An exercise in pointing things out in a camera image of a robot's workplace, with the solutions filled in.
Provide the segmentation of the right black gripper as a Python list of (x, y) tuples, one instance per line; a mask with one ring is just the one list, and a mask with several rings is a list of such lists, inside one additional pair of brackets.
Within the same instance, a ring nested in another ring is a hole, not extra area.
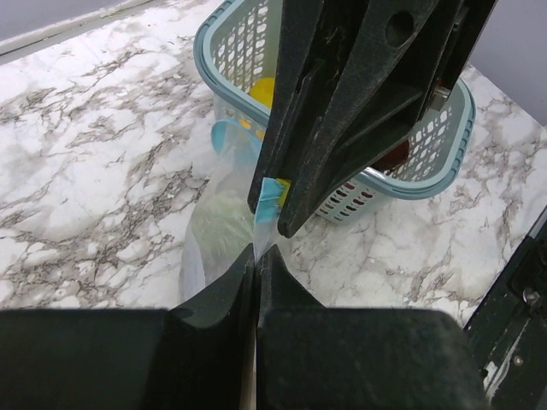
[[(354, 47), (314, 136), (335, 138), (341, 184), (398, 146), (427, 107), (442, 107), (497, 1), (367, 1)], [(281, 235), (313, 214), (289, 200)]]

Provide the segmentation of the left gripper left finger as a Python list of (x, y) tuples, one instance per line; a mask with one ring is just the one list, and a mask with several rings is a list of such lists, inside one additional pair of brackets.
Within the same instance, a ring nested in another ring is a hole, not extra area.
[(2, 408), (248, 408), (253, 262), (172, 309), (2, 311)]

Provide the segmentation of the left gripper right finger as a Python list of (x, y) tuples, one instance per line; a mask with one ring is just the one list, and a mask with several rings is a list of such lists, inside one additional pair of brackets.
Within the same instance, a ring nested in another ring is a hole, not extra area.
[(488, 408), (468, 338), (447, 313), (325, 307), (278, 248), (256, 271), (258, 408)]

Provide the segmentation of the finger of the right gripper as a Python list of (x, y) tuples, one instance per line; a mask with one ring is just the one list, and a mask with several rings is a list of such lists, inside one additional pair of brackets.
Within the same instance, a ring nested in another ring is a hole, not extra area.
[(341, 184), (335, 138), (314, 136), (368, 11), (367, 1), (282, 4), (273, 106), (248, 204), (255, 211), (264, 178), (291, 182), (288, 198), (309, 212)]

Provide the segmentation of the clear blue-zipper bag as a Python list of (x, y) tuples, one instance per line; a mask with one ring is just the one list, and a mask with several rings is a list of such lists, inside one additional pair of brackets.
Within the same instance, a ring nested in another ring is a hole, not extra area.
[(255, 243), (255, 216), (247, 204), (261, 143), (233, 120), (211, 130), (215, 169), (197, 201), (185, 233), (179, 300), (213, 283)]

